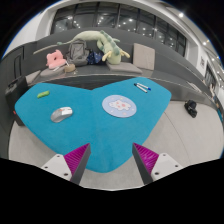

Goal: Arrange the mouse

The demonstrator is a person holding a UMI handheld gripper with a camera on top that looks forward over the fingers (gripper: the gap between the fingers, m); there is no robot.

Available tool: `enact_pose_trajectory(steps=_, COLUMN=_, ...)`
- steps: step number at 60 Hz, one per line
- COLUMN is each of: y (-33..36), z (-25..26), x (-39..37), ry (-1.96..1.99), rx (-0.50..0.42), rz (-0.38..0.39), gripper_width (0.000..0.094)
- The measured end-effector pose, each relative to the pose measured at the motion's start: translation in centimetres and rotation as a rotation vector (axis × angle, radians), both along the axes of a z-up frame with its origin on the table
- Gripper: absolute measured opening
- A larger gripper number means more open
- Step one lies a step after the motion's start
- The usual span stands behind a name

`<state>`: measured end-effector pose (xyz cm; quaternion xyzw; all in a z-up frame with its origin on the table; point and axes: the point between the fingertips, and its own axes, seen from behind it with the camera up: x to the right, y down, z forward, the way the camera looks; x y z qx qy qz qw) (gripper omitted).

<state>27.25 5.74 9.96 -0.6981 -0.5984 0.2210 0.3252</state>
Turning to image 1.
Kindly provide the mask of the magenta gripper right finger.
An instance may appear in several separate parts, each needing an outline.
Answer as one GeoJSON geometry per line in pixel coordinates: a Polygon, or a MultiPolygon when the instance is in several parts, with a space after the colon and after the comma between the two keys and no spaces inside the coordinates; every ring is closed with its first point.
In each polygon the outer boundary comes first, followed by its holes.
{"type": "Polygon", "coordinates": [[[159,155],[152,150],[134,143],[132,145],[132,154],[137,164],[140,176],[145,185],[152,183],[151,172],[157,162],[159,155]]]}

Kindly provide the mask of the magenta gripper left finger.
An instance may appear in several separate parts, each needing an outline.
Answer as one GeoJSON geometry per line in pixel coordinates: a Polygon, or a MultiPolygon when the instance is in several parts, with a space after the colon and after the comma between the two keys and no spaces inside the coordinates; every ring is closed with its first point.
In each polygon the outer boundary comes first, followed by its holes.
{"type": "Polygon", "coordinates": [[[70,181],[79,184],[85,171],[89,156],[91,154],[90,144],[76,148],[64,156],[64,159],[71,171],[70,181]]]}

